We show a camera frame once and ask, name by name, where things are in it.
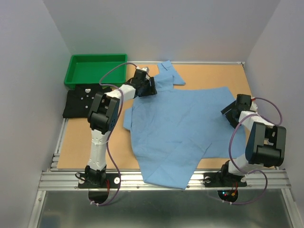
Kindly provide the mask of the light blue long sleeve shirt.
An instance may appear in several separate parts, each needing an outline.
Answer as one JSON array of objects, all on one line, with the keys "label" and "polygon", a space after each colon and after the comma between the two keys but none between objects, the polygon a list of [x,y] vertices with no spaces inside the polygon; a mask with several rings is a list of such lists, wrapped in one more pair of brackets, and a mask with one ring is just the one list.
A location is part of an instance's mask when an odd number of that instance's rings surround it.
[{"label": "light blue long sleeve shirt", "polygon": [[[234,128],[221,110],[234,101],[227,87],[180,90],[185,85],[170,61],[158,64],[156,95],[137,97],[124,114],[123,126],[131,133],[133,153],[141,173],[192,175],[204,158],[228,158]],[[240,127],[232,156],[245,151],[246,134]]]}]

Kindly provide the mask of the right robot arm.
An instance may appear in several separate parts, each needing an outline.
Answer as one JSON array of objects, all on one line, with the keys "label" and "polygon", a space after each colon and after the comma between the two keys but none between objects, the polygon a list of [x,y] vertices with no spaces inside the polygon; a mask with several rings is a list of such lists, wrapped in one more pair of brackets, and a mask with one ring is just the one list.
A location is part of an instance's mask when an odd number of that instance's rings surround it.
[{"label": "right robot arm", "polygon": [[[266,101],[278,111],[278,124],[258,114],[256,100]],[[279,167],[283,164],[286,128],[281,125],[283,116],[273,102],[261,97],[238,94],[236,100],[222,109],[221,113],[234,128],[228,145],[229,161],[222,165],[218,177],[221,184],[240,182],[245,175],[259,171],[263,167]],[[247,128],[250,134],[244,154],[233,159],[232,144],[241,126]]]}]

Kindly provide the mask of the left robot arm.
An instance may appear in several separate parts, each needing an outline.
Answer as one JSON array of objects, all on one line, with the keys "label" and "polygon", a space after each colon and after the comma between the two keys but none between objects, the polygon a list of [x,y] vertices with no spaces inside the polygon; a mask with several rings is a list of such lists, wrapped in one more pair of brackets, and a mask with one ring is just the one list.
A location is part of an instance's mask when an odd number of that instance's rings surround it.
[{"label": "left robot arm", "polygon": [[149,76],[148,67],[137,67],[134,76],[115,90],[96,93],[87,118],[91,129],[91,152],[85,167],[85,181],[95,187],[105,184],[106,146],[124,102],[156,94],[155,81]]}]

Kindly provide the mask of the green plastic tray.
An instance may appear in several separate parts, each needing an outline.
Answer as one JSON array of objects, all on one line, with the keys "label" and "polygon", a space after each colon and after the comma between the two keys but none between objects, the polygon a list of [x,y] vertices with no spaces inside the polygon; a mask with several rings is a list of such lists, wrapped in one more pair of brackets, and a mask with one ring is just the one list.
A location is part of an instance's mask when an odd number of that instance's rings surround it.
[{"label": "green plastic tray", "polygon": [[127,62],[126,54],[80,54],[72,55],[64,84],[70,89],[76,85],[97,84],[116,66]]}]

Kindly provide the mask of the folded black shirt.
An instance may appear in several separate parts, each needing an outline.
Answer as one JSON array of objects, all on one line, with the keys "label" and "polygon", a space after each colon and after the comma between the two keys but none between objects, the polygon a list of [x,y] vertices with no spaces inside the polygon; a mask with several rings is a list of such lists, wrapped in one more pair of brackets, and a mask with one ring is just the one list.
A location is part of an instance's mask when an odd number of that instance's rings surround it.
[{"label": "folded black shirt", "polygon": [[82,84],[76,85],[74,90],[69,90],[62,114],[63,118],[87,118],[97,92],[111,92],[111,88],[101,87],[99,84]]}]

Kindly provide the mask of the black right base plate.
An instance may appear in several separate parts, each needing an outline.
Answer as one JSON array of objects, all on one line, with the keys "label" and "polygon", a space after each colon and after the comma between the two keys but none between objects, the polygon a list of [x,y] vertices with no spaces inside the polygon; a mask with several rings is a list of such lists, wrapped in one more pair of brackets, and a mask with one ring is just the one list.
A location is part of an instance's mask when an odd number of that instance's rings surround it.
[{"label": "black right base plate", "polygon": [[246,187],[247,182],[242,182],[243,176],[237,176],[228,173],[222,175],[221,172],[207,172],[204,173],[203,184],[208,188],[219,188],[219,187]]}]

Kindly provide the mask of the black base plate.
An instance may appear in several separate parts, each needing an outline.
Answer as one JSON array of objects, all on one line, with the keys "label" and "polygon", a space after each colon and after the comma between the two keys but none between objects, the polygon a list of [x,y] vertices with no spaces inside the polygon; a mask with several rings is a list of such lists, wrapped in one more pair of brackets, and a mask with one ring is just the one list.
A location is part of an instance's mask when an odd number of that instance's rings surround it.
[{"label": "black base plate", "polygon": [[79,189],[117,189],[120,183],[118,173],[103,173],[101,176],[77,172]]},{"label": "black base plate", "polygon": [[246,187],[247,182],[242,182],[243,176],[237,176],[228,173],[222,175],[221,172],[207,172],[204,173],[203,184],[208,188],[219,188],[219,187]]}]

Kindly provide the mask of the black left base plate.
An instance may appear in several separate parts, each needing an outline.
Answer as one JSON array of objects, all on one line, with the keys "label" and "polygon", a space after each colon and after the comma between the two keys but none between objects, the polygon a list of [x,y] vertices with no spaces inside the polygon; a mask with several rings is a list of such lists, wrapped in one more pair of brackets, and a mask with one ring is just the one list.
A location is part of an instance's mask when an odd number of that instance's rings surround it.
[{"label": "black left base plate", "polygon": [[77,172],[79,189],[117,189],[120,183],[118,173],[103,173],[101,176]]}]

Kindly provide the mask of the aluminium mounting rail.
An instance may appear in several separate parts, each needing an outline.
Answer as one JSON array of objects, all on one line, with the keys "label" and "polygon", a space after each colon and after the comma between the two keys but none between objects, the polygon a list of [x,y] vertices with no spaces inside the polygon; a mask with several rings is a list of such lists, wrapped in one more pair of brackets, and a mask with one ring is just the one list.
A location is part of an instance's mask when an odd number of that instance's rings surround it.
[{"label": "aluminium mounting rail", "polygon": [[[116,190],[239,190],[290,189],[291,183],[284,170],[266,169],[245,175],[239,183],[219,180],[220,173],[216,170],[196,170],[192,175],[161,175],[159,172],[144,177],[139,171],[115,171],[107,173],[110,189]],[[38,190],[106,190],[106,186],[98,186],[83,182],[76,177],[74,171],[47,171],[40,177]]]}]

